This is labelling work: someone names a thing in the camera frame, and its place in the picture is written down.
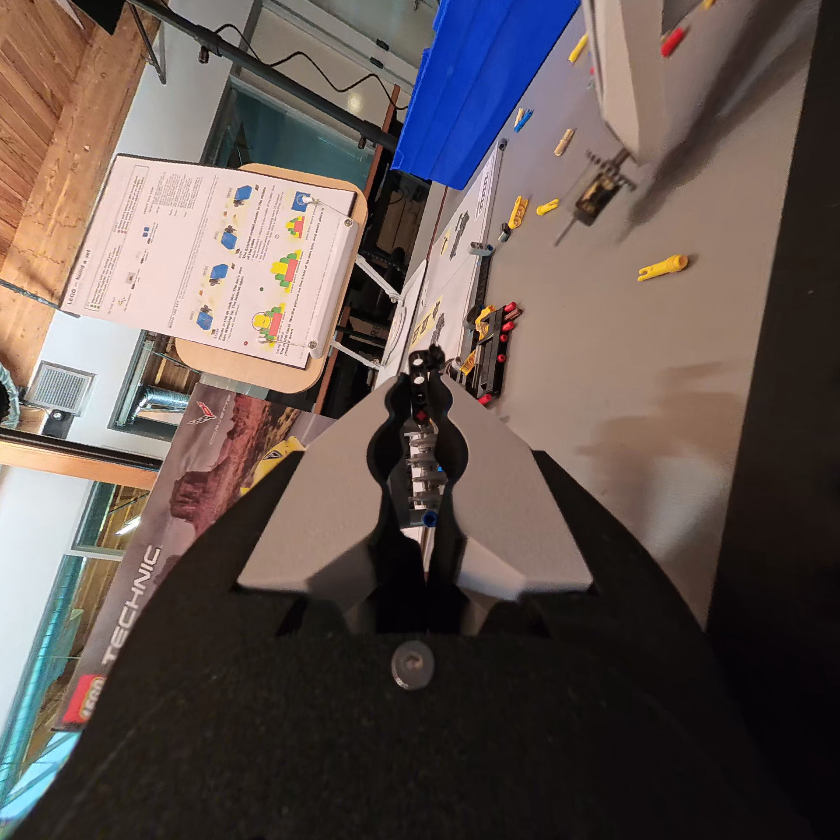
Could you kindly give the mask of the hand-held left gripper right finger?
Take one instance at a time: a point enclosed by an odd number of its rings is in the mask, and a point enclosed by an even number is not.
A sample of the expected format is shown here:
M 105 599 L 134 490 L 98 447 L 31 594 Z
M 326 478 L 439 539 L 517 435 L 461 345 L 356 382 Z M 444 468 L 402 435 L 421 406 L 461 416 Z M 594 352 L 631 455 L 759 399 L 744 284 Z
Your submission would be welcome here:
M 434 577 L 455 587 L 458 630 L 524 596 L 585 593 L 593 583 L 531 448 L 446 375 L 434 378 L 435 456 L 447 482 Z

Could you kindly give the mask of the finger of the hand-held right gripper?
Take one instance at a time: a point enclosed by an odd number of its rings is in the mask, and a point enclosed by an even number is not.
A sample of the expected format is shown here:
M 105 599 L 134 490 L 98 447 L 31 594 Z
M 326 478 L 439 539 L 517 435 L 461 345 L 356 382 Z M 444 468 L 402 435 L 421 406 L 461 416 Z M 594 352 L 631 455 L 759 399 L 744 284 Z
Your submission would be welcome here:
M 697 2 L 582 1 L 602 120 L 635 162 L 660 161 L 692 109 L 685 71 L 662 53 Z

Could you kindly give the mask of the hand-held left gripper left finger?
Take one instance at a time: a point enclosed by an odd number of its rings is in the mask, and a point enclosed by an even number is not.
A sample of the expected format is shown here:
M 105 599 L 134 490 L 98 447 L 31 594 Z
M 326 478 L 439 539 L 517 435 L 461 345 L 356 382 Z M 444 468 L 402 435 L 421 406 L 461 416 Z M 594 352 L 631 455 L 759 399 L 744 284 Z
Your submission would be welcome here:
M 240 586 L 332 602 L 350 630 L 375 630 L 370 543 L 387 520 L 388 480 L 403 454 L 402 412 L 388 402 L 399 382 L 385 380 L 301 453 Z

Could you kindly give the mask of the lego engine subassembly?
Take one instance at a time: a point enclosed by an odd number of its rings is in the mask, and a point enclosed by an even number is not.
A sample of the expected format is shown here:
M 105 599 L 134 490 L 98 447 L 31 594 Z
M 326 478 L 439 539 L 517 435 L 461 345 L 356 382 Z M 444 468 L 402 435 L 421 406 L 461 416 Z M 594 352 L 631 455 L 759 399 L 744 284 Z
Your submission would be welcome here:
M 390 477 L 402 529 L 433 529 L 437 525 L 448 479 L 435 455 L 438 427 L 429 406 L 428 384 L 432 372 L 445 372 L 445 367 L 445 353 L 435 343 L 408 358 L 409 415 L 400 433 L 402 458 Z

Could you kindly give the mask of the grey lego differential housing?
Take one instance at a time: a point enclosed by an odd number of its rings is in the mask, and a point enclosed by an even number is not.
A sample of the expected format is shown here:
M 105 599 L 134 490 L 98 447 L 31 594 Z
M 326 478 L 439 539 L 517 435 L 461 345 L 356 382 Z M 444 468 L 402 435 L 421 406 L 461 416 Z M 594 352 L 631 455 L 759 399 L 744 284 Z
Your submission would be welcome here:
M 594 166 L 595 173 L 585 181 L 584 189 L 575 200 L 572 218 L 577 223 L 591 227 L 622 189 L 634 192 L 637 184 L 622 171 L 623 164 L 631 158 L 628 149 L 621 149 L 609 158 L 587 150 L 586 157 Z

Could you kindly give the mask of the pile of small lego pins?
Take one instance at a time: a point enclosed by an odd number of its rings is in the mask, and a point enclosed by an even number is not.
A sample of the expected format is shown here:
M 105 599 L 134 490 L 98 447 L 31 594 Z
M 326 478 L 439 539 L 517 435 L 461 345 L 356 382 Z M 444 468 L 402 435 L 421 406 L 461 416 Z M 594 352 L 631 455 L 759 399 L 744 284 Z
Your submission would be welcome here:
M 716 4 L 717 1 L 664 2 L 660 55 L 665 59 L 671 57 L 700 17 Z

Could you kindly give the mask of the yellow car lego set box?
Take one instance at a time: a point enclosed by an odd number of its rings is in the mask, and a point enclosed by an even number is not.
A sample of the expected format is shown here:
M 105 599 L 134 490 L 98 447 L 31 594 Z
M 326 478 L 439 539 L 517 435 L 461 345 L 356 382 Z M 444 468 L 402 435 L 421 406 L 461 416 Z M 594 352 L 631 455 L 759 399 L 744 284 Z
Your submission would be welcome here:
M 256 396 L 196 387 L 96 619 L 86 625 L 53 731 L 87 725 L 129 632 L 183 554 L 281 460 L 333 423 Z

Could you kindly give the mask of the lego chassis assembly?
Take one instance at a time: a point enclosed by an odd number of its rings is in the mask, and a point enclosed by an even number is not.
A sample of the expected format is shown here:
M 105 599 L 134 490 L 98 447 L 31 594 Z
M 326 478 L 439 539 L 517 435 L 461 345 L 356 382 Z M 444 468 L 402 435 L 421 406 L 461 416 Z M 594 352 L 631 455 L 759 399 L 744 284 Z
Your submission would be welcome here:
M 480 405 L 488 407 L 501 396 L 511 336 L 522 310 L 515 301 L 499 307 L 487 302 L 493 245 L 474 241 L 469 253 L 477 257 L 475 289 L 462 321 L 460 353 L 447 362 L 446 370 Z

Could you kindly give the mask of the lego instruction booklet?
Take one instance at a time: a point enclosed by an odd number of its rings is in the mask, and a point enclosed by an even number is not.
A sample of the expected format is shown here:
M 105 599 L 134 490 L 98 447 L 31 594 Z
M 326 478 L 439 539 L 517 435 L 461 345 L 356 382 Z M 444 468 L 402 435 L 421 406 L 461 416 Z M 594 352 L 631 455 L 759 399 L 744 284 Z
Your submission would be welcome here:
M 380 362 L 381 380 L 405 371 L 409 354 L 432 343 L 445 352 L 447 360 L 461 355 L 465 318 L 476 300 L 481 260 L 494 252 L 490 222 L 507 147 L 507 138 L 496 143 L 442 226 L 428 257 L 405 282 Z

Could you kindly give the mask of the blue plastic bin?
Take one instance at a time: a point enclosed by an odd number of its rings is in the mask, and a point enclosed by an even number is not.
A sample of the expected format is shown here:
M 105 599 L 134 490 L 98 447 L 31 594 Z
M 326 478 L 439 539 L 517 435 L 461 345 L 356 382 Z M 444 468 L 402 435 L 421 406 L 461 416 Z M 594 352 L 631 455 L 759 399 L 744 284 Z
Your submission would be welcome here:
M 393 169 L 462 190 L 579 6 L 440 2 Z

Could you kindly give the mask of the white board stand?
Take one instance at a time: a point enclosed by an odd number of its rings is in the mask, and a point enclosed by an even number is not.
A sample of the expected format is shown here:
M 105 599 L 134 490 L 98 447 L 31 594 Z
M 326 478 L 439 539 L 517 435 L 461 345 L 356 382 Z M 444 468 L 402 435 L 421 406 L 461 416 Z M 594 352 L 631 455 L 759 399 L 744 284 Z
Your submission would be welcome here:
M 396 290 L 388 281 L 374 268 L 371 264 L 361 255 L 357 254 L 354 259 L 354 264 L 359 267 L 369 278 L 373 280 L 373 282 L 383 289 L 386 296 L 389 298 L 391 303 L 395 305 L 403 305 L 404 303 L 404 296 L 403 294 Z M 342 352 L 352 359 L 360 362 L 361 364 L 365 365 L 369 369 L 379 372 L 382 370 L 382 364 L 377 363 L 373 360 L 369 360 L 360 353 L 354 352 L 353 350 L 347 348 L 343 345 L 340 341 L 336 339 L 332 339 L 330 342 L 330 347 L 335 349 L 336 351 Z

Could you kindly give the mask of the printed instruction board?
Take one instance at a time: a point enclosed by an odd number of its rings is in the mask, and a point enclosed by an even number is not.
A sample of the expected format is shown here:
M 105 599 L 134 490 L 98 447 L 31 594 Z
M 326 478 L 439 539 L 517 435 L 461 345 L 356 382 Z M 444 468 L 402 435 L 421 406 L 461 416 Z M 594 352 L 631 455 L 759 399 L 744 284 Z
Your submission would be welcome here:
M 117 154 L 60 309 L 173 337 L 199 371 L 305 392 L 327 364 L 367 217 L 350 182 Z

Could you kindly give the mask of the white air vent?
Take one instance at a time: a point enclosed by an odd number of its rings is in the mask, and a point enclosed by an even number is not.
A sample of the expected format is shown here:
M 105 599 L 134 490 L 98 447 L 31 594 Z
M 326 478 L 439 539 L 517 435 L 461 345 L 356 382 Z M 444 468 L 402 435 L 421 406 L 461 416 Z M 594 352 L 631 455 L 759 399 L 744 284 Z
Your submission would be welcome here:
M 97 375 L 41 360 L 24 393 L 24 403 L 49 412 L 81 417 L 88 407 Z

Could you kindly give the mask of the black light stand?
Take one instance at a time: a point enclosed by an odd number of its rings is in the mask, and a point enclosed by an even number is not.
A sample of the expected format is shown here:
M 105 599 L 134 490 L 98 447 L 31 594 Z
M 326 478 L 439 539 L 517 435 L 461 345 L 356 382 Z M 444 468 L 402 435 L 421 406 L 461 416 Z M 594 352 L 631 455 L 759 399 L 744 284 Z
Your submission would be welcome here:
M 393 134 L 378 128 L 370 121 L 366 121 L 351 112 L 341 109 L 334 102 L 304 87 L 299 82 L 278 71 L 277 68 L 271 67 L 255 56 L 250 55 L 246 49 L 241 49 L 229 43 L 219 33 L 195 24 L 172 11 L 168 6 L 159 3 L 147 1 L 128 1 L 128 3 L 153 16 L 162 23 L 188 35 L 208 53 L 230 60 L 236 67 L 248 70 L 275 88 L 290 94 L 292 97 L 305 102 L 324 115 L 341 123 L 343 126 L 359 134 L 361 140 L 371 142 L 391 153 L 396 151 L 397 138 Z

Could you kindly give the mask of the silver air duct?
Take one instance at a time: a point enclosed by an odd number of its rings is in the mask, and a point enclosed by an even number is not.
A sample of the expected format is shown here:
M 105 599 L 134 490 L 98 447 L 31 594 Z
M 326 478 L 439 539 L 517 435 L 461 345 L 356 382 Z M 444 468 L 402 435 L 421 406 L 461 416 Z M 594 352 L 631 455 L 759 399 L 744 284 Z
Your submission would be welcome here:
M 143 419 L 153 423 L 178 426 L 190 402 L 190 396 L 151 385 L 142 386 L 131 408 L 132 422 Z

